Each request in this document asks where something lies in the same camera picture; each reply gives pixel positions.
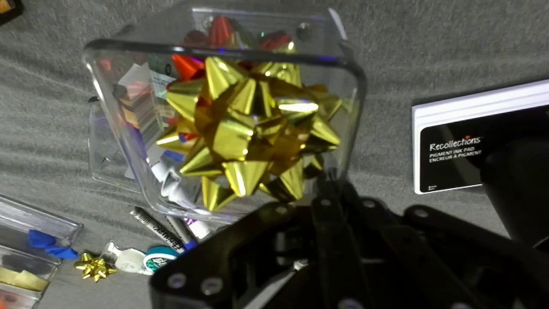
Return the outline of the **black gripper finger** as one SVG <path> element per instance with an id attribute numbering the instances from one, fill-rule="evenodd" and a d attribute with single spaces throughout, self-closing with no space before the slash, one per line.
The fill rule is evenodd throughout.
<path id="1" fill-rule="evenodd" d="M 347 224 L 337 181 L 318 181 L 313 200 L 325 309 L 366 309 L 359 250 Z"/>

